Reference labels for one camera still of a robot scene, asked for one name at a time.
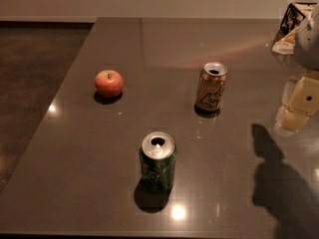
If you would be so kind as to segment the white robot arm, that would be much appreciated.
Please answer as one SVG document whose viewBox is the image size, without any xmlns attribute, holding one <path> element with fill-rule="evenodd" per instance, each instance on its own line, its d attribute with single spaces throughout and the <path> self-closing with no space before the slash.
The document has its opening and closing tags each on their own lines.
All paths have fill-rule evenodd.
<svg viewBox="0 0 319 239">
<path fill-rule="evenodd" d="M 285 36 L 272 50 L 293 55 L 306 72 L 286 82 L 276 125 L 295 132 L 319 110 L 319 4 L 292 3 L 283 22 Z"/>
</svg>

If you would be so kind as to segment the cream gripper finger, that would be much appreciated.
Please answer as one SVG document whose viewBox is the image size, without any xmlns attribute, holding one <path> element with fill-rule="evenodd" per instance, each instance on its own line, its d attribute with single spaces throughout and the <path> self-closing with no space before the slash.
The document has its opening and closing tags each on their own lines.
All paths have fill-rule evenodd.
<svg viewBox="0 0 319 239">
<path fill-rule="evenodd" d="M 288 104 L 279 110 L 279 125 L 289 131 L 298 131 L 319 110 L 319 77 L 302 76 L 297 79 Z"/>
<path fill-rule="evenodd" d="M 288 104 L 289 100 L 294 92 L 295 86 L 297 84 L 297 79 L 289 79 L 284 87 L 281 102 L 283 104 Z"/>
</svg>

